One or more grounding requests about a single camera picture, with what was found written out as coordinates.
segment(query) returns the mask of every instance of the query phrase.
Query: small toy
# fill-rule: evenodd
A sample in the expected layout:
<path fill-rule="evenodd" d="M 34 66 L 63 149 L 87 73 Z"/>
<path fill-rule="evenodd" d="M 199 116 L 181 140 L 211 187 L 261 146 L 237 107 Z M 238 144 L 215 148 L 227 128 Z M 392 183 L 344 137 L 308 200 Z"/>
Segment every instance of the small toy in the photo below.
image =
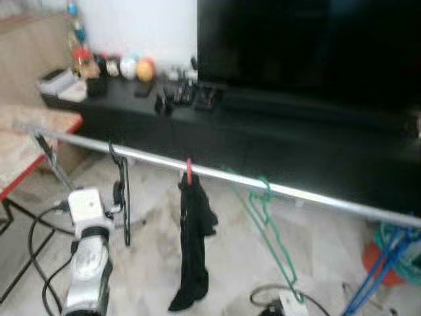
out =
<path fill-rule="evenodd" d="M 120 61 L 120 72 L 125 79 L 133 80 L 136 77 L 137 57 L 127 55 Z"/>
<path fill-rule="evenodd" d="M 83 79 L 99 77 L 100 70 L 89 49 L 75 48 L 72 54 L 74 68 Z"/>
<path fill-rule="evenodd" d="M 118 77 L 120 75 L 120 69 L 118 67 L 118 57 L 110 57 L 105 62 L 107 68 L 107 74 L 111 77 Z"/>
<path fill-rule="evenodd" d="M 151 58 L 144 58 L 136 66 L 136 74 L 140 81 L 150 82 L 155 77 L 155 63 Z"/>

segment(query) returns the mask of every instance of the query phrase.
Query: black tv stand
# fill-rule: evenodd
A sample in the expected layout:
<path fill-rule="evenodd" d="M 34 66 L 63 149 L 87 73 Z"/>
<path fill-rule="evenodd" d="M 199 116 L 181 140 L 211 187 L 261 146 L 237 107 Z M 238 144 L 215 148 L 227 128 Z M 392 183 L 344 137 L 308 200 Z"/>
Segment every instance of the black tv stand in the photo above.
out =
<path fill-rule="evenodd" d="M 334 104 L 287 93 L 256 90 L 224 90 L 220 106 L 229 111 L 279 115 L 324 124 L 402 133 L 406 115 Z"/>
<path fill-rule="evenodd" d="M 241 103 L 223 109 L 224 100 L 218 98 L 213 111 L 192 105 L 159 115 L 155 101 L 162 85 L 157 81 L 148 97 L 136 98 L 137 82 L 109 78 L 104 96 L 80 103 L 52 95 L 43 99 L 52 108 L 81 113 L 84 125 L 78 133 L 89 138 L 181 160 L 192 155 L 206 167 L 228 167 L 292 188 L 421 216 L 421 145 L 414 137 L 294 119 L 289 111 L 238 111 L 235 106 Z M 251 100 L 262 104 L 259 96 Z M 415 122 L 408 118 L 406 125 L 415 127 Z"/>

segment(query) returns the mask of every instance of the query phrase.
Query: orange ball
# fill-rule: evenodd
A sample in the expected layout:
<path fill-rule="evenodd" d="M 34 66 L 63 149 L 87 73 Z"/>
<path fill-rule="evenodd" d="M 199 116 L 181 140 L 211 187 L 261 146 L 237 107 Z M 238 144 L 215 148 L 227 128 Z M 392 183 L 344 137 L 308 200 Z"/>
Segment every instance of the orange ball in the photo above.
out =
<path fill-rule="evenodd" d="M 152 59 L 144 58 L 137 63 L 136 74 L 140 81 L 150 82 L 155 77 L 155 64 Z"/>

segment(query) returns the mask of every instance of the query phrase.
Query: black cable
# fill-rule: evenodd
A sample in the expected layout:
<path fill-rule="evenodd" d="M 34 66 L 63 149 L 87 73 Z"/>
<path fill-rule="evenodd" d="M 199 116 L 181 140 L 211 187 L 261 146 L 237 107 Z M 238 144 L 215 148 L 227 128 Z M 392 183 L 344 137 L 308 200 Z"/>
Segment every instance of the black cable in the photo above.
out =
<path fill-rule="evenodd" d="M 44 303 L 44 307 L 47 310 L 47 312 L 51 312 L 51 309 L 49 308 L 49 304 L 47 301 L 47 288 L 50 286 L 51 280 L 55 278 L 56 275 L 58 275 L 67 265 L 72 261 L 73 256 L 70 257 L 68 261 L 66 261 L 61 267 L 59 267 L 48 279 L 46 282 L 44 282 L 44 287 L 42 288 L 42 302 Z"/>
<path fill-rule="evenodd" d="M 32 222 L 31 228 L 29 229 L 29 233 L 28 233 L 28 249 L 29 249 L 29 253 L 30 253 L 30 259 L 31 259 L 31 262 L 34 264 L 34 267 L 37 269 L 37 271 L 38 271 L 38 273 L 39 273 L 40 277 L 44 280 L 44 282 L 47 282 L 47 281 L 48 281 L 48 279 L 47 279 L 47 276 L 45 275 L 45 273 L 42 271 L 41 267 L 39 266 L 38 261 L 36 260 L 36 257 L 35 257 L 35 255 L 34 255 L 34 245 L 32 244 L 32 240 L 33 240 L 33 237 L 34 237 L 34 230 L 35 230 L 35 226 L 36 226 L 36 225 L 37 225 L 37 223 L 41 220 L 41 218 L 42 218 L 44 215 L 48 214 L 49 212 L 56 211 L 57 209 L 60 209 L 60 207 L 59 207 L 59 206 L 57 206 L 57 207 L 52 207 L 52 208 L 50 208 L 50 209 L 47 209 L 47 210 L 43 211 L 41 214 L 39 214 L 39 215 L 38 215 L 38 216 L 34 219 L 34 221 Z M 61 313 L 61 311 L 62 311 L 62 306 L 61 306 L 61 302 L 60 302 L 60 299 L 59 299 L 59 297 L 58 297 L 57 293 L 54 291 L 54 289 L 53 289 L 53 287 L 52 287 L 51 285 L 48 285 L 47 287 L 48 287 L 48 289 L 50 290 L 51 294 L 53 295 L 53 298 L 54 298 L 54 300 L 55 300 L 55 303 L 56 303 L 56 305 L 57 305 L 57 308 L 58 308 L 59 312 Z M 44 304 L 44 307 L 45 307 L 45 309 L 46 309 L 47 313 L 48 313 L 50 316 L 53 316 L 53 312 L 49 309 L 49 306 L 48 306 L 47 300 L 44 300 L 44 299 L 43 299 L 43 304 Z"/>
<path fill-rule="evenodd" d="M 250 302 L 255 306 L 266 307 L 268 305 L 267 303 L 256 302 L 254 300 L 254 296 L 261 291 L 271 290 L 271 289 L 275 289 L 275 288 L 278 288 L 280 290 L 291 290 L 288 286 L 281 285 L 281 284 L 267 284 L 267 285 L 259 286 L 251 292 Z M 321 306 L 314 298 L 312 298 L 311 296 L 303 293 L 300 290 L 297 290 L 297 293 L 304 296 L 306 299 L 308 299 L 310 302 L 312 302 L 315 306 L 317 306 L 319 308 L 319 310 L 321 310 L 323 312 L 323 314 L 325 314 L 325 316 L 330 316 L 330 314 L 323 308 L 323 306 Z"/>
<path fill-rule="evenodd" d="M 26 215 L 26 216 L 28 216 L 28 217 L 30 217 L 32 219 L 36 219 L 37 218 L 37 215 L 33 214 L 32 212 L 29 212 L 27 209 L 23 208 L 22 206 L 20 206 L 16 202 L 14 202 L 14 201 L 12 201 L 10 199 L 6 199 L 5 201 L 6 201 L 6 203 L 8 205 L 14 207 L 17 211 L 20 211 L 22 214 L 24 214 L 24 215 Z M 42 225 L 44 225 L 44 226 L 46 226 L 48 228 L 54 229 L 57 232 L 61 232 L 63 234 L 69 235 L 69 236 L 73 236 L 74 235 L 74 232 L 71 232 L 69 230 L 66 230 L 66 229 L 57 227 L 57 226 L 55 226 L 55 225 L 53 225 L 51 223 L 48 223 L 48 222 L 44 221 L 43 219 L 39 219 L 38 220 L 38 223 L 39 224 L 42 224 Z"/>

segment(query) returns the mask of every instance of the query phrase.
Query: clothespin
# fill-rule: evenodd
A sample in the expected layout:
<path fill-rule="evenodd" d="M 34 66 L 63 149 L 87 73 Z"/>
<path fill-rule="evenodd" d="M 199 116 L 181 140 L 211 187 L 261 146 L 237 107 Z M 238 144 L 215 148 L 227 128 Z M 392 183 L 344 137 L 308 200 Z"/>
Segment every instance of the clothespin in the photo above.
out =
<path fill-rule="evenodd" d="M 193 171 L 191 169 L 191 158 L 187 158 L 187 183 L 189 186 L 193 183 Z"/>

